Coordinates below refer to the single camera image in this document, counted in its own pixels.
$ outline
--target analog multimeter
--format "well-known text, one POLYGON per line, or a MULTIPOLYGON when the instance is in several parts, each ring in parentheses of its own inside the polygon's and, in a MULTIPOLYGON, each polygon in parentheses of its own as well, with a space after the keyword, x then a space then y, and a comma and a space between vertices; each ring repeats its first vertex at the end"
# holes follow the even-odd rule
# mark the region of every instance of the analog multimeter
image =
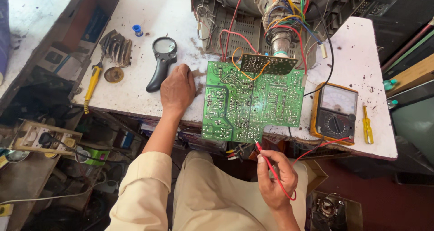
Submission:
POLYGON ((355 90, 327 83, 315 92, 310 134, 325 140, 350 139, 337 142, 354 145, 357 96, 355 90))

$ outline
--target beige trousers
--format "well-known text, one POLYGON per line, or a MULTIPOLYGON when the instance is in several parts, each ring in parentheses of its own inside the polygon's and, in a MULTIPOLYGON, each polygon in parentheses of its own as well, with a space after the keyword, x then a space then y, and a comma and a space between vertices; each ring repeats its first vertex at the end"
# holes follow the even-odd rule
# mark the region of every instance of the beige trousers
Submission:
MULTIPOLYGON (((307 170, 294 165, 299 176, 297 199, 291 201, 301 230, 306 219, 307 170)), ((257 182, 229 176, 214 166, 204 151, 191 151, 182 164, 173 201, 173 230, 277 230, 257 182)))

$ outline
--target blue wire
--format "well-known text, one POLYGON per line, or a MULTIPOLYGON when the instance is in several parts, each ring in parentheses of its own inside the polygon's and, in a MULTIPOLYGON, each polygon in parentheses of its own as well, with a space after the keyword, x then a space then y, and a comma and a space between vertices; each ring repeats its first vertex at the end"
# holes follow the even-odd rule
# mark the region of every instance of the blue wire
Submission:
POLYGON ((301 23, 301 25, 303 25, 303 27, 306 29, 306 31, 309 32, 309 33, 312 35, 312 37, 313 37, 315 40, 318 41, 318 44, 320 44, 320 45, 323 44, 323 42, 321 42, 320 40, 318 40, 318 39, 315 37, 315 35, 312 34, 312 32, 309 30, 309 28, 307 28, 306 25, 304 25, 304 23, 303 23, 302 21, 300 21, 300 20, 299 20, 298 18, 296 18, 296 17, 290 17, 290 19, 294 19, 294 20, 296 20, 297 22, 301 23))
POLYGON ((285 6, 276 6, 273 9, 271 9, 270 13, 268 14, 268 24, 270 24, 271 13, 277 8, 284 8, 285 10, 287 10, 289 13, 291 13, 293 15, 292 11, 290 9, 286 8, 285 6))
POLYGON ((285 0, 280 0, 280 1, 282 1, 285 4, 286 7, 288 7, 289 9, 291 9, 291 6, 288 3, 286 3, 285 0))

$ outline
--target yellow soldering iron handle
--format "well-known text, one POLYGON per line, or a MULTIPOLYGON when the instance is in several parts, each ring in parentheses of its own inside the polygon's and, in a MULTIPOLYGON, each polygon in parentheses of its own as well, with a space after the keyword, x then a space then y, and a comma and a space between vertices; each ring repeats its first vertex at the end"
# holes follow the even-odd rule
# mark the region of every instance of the yellow soldering iron handle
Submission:
POLYGON ((102 72, 102 63, 96 64, 92 72, 92 77, 90 78, 89 88, 87 89, 86 97, 84 97, 84 113, 89 114, 89 100, 92 97, 93 90, 95 89, 96 83, 98 83, 99 75, 102 72))
POLYGON ((363 118, 363 130, 365 131, 365 142, 366 144, 373 144, 374 138, 372 137, 371 119, 363 118))

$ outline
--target magnifying glass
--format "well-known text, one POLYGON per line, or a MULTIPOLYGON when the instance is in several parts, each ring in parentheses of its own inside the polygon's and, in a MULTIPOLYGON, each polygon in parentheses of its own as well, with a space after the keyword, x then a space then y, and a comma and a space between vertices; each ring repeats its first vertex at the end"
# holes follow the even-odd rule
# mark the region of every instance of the magnifying glass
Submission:
POLYGON ((169 37, 160 37, 152 43, 152 51, 157 60, 154 76, 151 78, 146 91, 149 93, 158 91, 161 83, 167 78, 169 65, 175 63, 177 46, 175 40, 169 37))

